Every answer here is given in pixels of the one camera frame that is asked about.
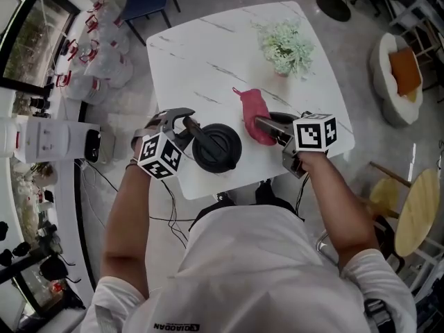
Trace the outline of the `black kettle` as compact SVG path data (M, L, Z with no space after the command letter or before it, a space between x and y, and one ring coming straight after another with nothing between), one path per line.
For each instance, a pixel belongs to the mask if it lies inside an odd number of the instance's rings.
M183 124L192 136L193 158L200 168L215 174L236 168L242 143L234 129L222 123L201 128L191 117L185 117Z

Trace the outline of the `cluster of clear water jugs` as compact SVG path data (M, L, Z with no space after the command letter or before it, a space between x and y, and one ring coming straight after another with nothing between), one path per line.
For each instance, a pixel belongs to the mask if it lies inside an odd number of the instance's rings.
M87 11L87 39L67 40L61 50L66 72L55 75L54 88L66 99L98 105L108 89L122 88L133 76L128 27L115 0L96 0Z

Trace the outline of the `person's white t-shirt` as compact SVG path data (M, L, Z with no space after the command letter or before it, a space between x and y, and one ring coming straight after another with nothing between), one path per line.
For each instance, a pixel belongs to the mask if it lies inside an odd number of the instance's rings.
M81 332L371 333L369 300L386 305L394 333L416 333L411 292L380 251L335 273L290 211L225 207L193 226L178 272L151 298L100 279Z

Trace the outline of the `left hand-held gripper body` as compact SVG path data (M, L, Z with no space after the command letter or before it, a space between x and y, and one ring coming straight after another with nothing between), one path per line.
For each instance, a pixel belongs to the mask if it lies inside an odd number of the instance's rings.
M137 129L131 146L142 140L137 154L137 165L156 180L176 177L182 164L182 151L173 142L173 111L157 113L144 127Z

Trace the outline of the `grey waste bin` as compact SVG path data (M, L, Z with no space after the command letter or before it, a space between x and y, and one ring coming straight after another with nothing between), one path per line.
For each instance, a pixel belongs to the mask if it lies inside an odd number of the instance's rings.
M113 158L115 136L102 130L88 130L84 158L92 164L107 164Z

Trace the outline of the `black metal chair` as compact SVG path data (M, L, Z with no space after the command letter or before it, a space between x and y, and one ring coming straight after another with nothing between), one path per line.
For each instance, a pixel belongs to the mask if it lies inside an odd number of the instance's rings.
M393 255L398 261L398 267L395 269L397 274L404 268L405 260L395 251L395 232L383 216L374 218L374 229L379 244L379 249L385 259Z

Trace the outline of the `light wooden rack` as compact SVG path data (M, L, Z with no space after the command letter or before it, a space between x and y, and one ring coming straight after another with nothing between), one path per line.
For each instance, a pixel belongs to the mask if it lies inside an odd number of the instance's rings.
M444 88L444 34L442 34L430 21L424 17L409 30L403 32L402 36L409 35L409 45L420 66L432 64L430 69L435 71L436 80L423 91L436 87Z

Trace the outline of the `person's right forearm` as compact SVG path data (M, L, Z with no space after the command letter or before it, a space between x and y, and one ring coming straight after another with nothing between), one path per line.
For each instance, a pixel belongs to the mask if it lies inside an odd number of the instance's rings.
M303 151L298 157L311 179L326 232L339 256L339 268L363 250L378 249L370 215L326 154Z

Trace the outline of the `round wooden table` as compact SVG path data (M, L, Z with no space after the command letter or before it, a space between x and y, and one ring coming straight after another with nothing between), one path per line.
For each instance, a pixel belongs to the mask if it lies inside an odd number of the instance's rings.
M419 248L432 228L440 203L438 171L425 169L411 183L398 217L395 251L407 257Z

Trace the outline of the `pink cloth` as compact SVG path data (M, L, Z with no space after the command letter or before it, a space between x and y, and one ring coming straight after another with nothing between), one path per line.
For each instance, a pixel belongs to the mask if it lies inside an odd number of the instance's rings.
M244 126L248 134L263 146L274 146L276 141L268 133L257 127L255 123L256 117L270 119L270 113L260 90L250 89L241 92L233 87L232 91L239 96L242 102Z

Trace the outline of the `orange cushion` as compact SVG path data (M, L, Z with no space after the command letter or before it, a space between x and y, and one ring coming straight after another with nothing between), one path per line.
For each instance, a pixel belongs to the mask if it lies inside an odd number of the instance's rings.
M411 47L405 47L388 55L392 74L398 86L398 94L414 103L421 84L420 70Z

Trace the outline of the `white water dispenser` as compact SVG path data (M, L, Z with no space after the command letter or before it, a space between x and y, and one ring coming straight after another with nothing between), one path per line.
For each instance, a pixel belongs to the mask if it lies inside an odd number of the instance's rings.
M85 157L87 132L100 126L62 119L19 115L14 156L25 164Z

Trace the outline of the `black-framed window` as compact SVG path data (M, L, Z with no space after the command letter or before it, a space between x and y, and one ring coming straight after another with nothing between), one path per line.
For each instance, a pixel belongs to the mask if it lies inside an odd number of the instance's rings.
M69 120L69 102L54 88L54 72L65 66L60 53L79 13L69 0L0 0L6 19L0 26L0 117ZM31 108L33 97L47 99L50 108ZM0 221L9 226L0 253L24 241L12 193L13 158L0 158ZM58 161L48 163L60 176ZM40 264L60 248L61 232L55 219L47 221L26 256L0 265L0 333L37 333L60 312L74 310L67 287L72 282L55 284L39 274Z

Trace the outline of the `person's left forearm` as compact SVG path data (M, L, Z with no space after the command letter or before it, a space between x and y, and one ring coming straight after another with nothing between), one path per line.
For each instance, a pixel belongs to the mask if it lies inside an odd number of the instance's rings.
M121 181L105 227L101 277L119 278L149 297L145 255L149 232L151 178L130 164Z

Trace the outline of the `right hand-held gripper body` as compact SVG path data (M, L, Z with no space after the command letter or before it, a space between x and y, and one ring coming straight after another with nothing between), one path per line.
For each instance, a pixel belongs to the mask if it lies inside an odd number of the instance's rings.
M282 152L282 163L289 173L301 178L305 170L299 153L305 151L327 154L337 141L336 118L332 114L305 113L304 117L293 121L292 127L292 137Z

